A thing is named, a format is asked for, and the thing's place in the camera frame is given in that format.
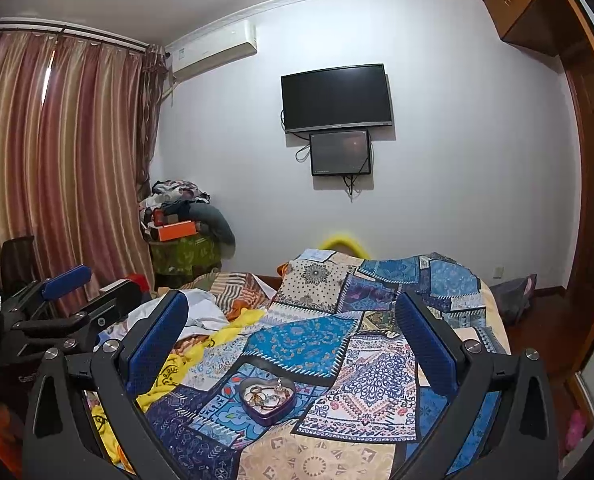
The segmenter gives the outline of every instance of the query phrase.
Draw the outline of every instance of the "curtain rod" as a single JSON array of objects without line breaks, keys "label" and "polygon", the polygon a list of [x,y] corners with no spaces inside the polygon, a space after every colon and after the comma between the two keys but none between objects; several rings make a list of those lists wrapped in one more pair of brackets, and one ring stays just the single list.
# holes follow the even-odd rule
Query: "curtain rod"
[{"label": "curtain rod", "polygon": [[39,32],[57,32],[78,36],[89,40],[112,43],[139,52],[146,51],[147,43],[119,36],[106,30],[76,25],[75,23],[56,22],[54,20],[38,20],[37,18],[0,18],[0,30],[37,30]]}]

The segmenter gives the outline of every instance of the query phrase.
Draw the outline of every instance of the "polka dot fabric patch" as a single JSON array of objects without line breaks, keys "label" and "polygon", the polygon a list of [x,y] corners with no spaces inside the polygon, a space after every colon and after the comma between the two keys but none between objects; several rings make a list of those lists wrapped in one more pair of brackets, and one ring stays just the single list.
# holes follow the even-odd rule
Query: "polka dot fabric patch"
[{"label": "polka dot fabric patch", "polygon": [[348,270],[349,266],[330,260],[293,260],[288,263],[275,301],[332,313]]}]

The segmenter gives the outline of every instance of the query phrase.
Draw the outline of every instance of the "yellow round object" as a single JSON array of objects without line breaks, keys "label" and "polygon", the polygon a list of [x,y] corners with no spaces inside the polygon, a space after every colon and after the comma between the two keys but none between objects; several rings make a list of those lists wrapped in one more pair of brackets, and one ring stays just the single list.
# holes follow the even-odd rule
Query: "yellow round object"
[{"label": "yellow round object", "polygon": [[354,256],[356,258],[363,258],[364,260],[370,259],[368,253],[363,249],[362,246],[360,246],[360,244],[356,240],[344,234],[331,236],[318,248],[323,251],[338,251],[340,253],[348,254],[349,256]]}]

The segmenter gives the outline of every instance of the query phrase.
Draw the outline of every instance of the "blue gripper pad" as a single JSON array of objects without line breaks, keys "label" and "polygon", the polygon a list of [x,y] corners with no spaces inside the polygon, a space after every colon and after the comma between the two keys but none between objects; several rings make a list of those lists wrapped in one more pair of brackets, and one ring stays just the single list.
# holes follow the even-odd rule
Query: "blue gripper pad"
[{"label": "blue gripper pad", "polygon": [[140,319],[126,334],[119,365],[131,398],[152,388],[187,319],[186,296],[171,290],[149,317]]},{"label": "blue gripper pad", "polygon": [[415,354],[417,363],[422,367],[432,390],[451,400],[458,389],[455,359],[446,350],[433,327],[406,293],[397,297],[395,319]]},{"label": "blue gripper pad", "polygon": [[59,300],[59,298],[65,296],[69,292],[86,285],[90,282],[91,276],[92,271],[85,265],[80,265],[71,270],[67,270],[63,274],[55,276],[44,283],[42,298],[46,301]]}]

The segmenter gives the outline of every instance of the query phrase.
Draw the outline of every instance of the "metal bolt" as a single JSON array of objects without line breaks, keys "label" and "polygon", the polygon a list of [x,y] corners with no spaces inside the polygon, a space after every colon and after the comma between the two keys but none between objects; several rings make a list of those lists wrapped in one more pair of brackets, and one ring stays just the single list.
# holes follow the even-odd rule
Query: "metal bolt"
[{"label": "metal bolt", "polygon": [[55,359],[59,355],[59,350],[56,348],[49,348],[44,352],[45,359]]},{"label": "metal bolt", "polygon": [[539,352],[534,348],[526,348],[526,357],[531,361],[536,361],[539,359]]},{"label": "metal bolt", "polygon": [[119,348],[119,341],[117,339],[109,339],[102,346],[101,349],[107,354],[112,354]]},{"label": "metal bolt", "polygon": [[481,343],[476,339],[466,339],[463,342],[463,345],[471,354],[478,354],[481,352]]}]

